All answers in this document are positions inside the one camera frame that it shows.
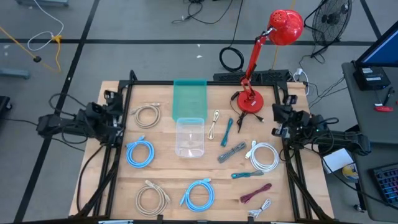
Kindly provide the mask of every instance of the electric fan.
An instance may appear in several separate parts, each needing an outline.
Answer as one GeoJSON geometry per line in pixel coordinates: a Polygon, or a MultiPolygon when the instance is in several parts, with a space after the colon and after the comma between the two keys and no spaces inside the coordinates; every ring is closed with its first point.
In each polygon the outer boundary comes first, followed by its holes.
{"type": "Polygon", "coordinates": [[[312,53],[311,57],[340,41],[351,16],[352,6],[352,0],[322,0],[319,6],[305,18],[304,27],[312,30],[315,44],[323,46],[322,49],[312,53]],[[306,21],[313,14],[312,27],[310,27],[306,21]]]}

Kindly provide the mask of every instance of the blue screen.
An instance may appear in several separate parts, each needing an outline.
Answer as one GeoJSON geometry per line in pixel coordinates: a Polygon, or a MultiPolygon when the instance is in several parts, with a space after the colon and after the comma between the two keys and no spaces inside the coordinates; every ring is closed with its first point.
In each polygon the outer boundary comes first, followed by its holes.
{"type": "Polygon", "coordinates": [[[398,30],[363,60],[364,63],[398,64],[398,30]]]}

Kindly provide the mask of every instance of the white power cord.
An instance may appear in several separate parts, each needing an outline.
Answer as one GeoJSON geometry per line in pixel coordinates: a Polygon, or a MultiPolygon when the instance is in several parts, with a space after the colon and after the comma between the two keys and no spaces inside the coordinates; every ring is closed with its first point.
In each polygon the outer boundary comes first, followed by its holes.
{"type": "Polygon", "coordinates": [[[261,170],[263,172],[269,172],[275,169],[279,163],[279,155],[276,149],[271,146],[270,144],[266,142],[260,142],[259,144],[256,144],[256,141],[253,140],[251,143],[252,148],[248,153],[246,153],[245,158],[248,159],[250,157],[251,164],[256,170],[261,170]],[[261,148],[261,147],[266,147],[270,149],[274,153],[274,162],[271,165],[264,165],[261,164],[257,159],[256,159],[256,150],[261,148]]]}
{"type": "Polygon", "coordinates": [[[136,207],[138,209],[138,212],[141,213],[142,215],[146,217],[155,217],[158,214],[162,213],[164,209],[166,208],[167,204],[171,202],[170,197],[164,192],[163,189],[161,189],[158,185],[152,183],[149,180],[145,180],[146,186],[143,186],[137,193],[136,197],[136,207]],[[146,210],[144,207],[141,205],[141,197],[142,194],[149,189],[156,190],[156,192],[159,194],[159,204],[158,206],[153,209],[153,210],[146,210]]]}
{"type": "Polygon", "coordinates": [[[60,34],[62,33],[62,31],[63,31],[64,25],[63,25],[63,23],[62,23],[59,19],[57,19],[57,18],[51,16],[48,12],[44,11],[44,9],[42,9],[42,8],[40,7],[40,5],[37,3],[36,0],[33,0],[33,1],[36,3],[37,7],[39,7],[39,9],[40,9],[42,12],[44,12],[46,15],[48,15],[49,17],[51,17],[52,19],[54,19],[55,21],[57,21],[57,22],[59,22],[59,23],[61,24],[61,30],[60,30],[60,32],[59,32],[57,35],[54,35],[51,31],[43,31],[43,32],[41,32],[41,33],[38,33],[38,34],[34,35],[32,38],[30,38],[30,39],[27,41],[27,48],[28,48],[29,50],[31,50],[31,51],[38,51],[38,50],[43,49],[45,46],[47,46],[47,45],[53,40],[53,38],[54,38],[55,36],[60,35],[60,34]],[[50,34],[50,35],[51,35],[51,39],[50,39],[47,43],[45,43],[43,46],[41,46],[41,47],[39,47],[39,48],[37,48],[37,49],[33,49],[32,47],[30,47],[30,42],[31,42],[33,39],[35,39],[36,37],[38,37],[38,36],[40,36],[40,35],[43,35],[43,34],[50,34]]]}
{"type": "Polygon", "coordinates": [[[220,117],[220,111],[219,110],[215,110],[214,114],[213,114],[213,122],[211,124],[209,133],[207,133],[207,138],[210,139],[210,140],[214,139],[214,135],[215,135],[214,134],[214,128],[215,128],[216,122],[217,122],[219,117],[220,117]]]}
{"type": "MultiPolygon", "coordinates": [[[[294,82],[298,82],[298,81],[300,80],[301,74],[304,74],[305,81],[308,83],[308,82],[309,82],[308,76],[307,76],[307,74],[303,71],[302,68],[298,68],[298,69],[296,70],[296,72],[293,74],[293,80],[294,80],[294,82]]],[[[308,85],[307,85],[307,90],[306,90],[306,92],[305,92],[305,95],[308,96],[308,93],[309,93],[309,92],[310,92],[310,89],[309,89],[309,87],[308,87],[308,85]]]]}
{"type": "Polygon", "coordinates": [[[249,212],[249,216],[252,216],[252,217],[254,217],[254,218],[257,218],[257,217],[260,215],[260,213],[261,213],[262,211],[264,211],[265,209],[267,209],[270,205],[271,205],[271,200],[270,200],[270,199],[267,199],[267,200],[262,204],[262,206],[261,206],[260,209],[248,211],[248,212],[249,212]]]}
{"type": "Polygon", "coordinates": [[[136,115],[136,124],[140,128],[151,128],[151,127],[155,126],[160,120],[160,109],[159,109],[159,106],[160,106],[160,103],[151,103],[149,105],[140,106],[140,107],[130,111],[130,114],[135,114],[136,115]],[[139,114],[144,109],[152,109],[153,111],[155,111],[155,120],[153,120],[153,122],[151,122],[149,124],[146,124],[146,123],[143,123],[139,119],[139,114]]]}

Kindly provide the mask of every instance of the red object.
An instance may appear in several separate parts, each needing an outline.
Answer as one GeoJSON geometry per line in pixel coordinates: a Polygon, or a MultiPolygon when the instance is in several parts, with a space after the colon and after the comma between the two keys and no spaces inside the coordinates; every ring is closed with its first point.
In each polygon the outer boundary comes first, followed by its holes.
{"type": "Polygon", "coordinates": [[[276,45],[287,45],[296,41],[304,29],[304,22],[300,14],[289,9],[274,11],[268,23],[268,30],[256,37],[251,53],[246,76],[242,77],[243,90],[238,96],[239,109],[247,113],[257,113],[264,105],[264,100],[259,92],[254,91],[250,85],[251,75],[256,68],[261,47],[266,43],[267,37],[276,45]]]}
{"type": "Polygon", "coordinates": [[[272,187],[272,184],[266,184],[264,186],[262,186],[260,189],[256,190],[255,192],[252,192],[250,194],[247,195],[243,195],[240,199],[242,203],[248,203],[250,198],[252,198],[253,196],[255,196],[256,194],[269,190],[272,187]]]}
{"type": "Polygon", "coordinates": [[[394,110],[390,106],[375,106],[374,109],[378,112],[391,112],[394,110]]]}

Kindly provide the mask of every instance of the lamp shade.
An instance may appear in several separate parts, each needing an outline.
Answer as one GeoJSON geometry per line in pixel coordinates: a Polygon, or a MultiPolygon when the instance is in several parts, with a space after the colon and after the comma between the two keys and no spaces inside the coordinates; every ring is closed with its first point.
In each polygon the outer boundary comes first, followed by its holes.
{"type": "Polygon", "coordinates": [[[275,10],[269,18],[268,27],[270,26],[276,30],[269,34],[269,39],[276,45],[295,42],[304,30],[303,18],[290,9],[275,10]]]}

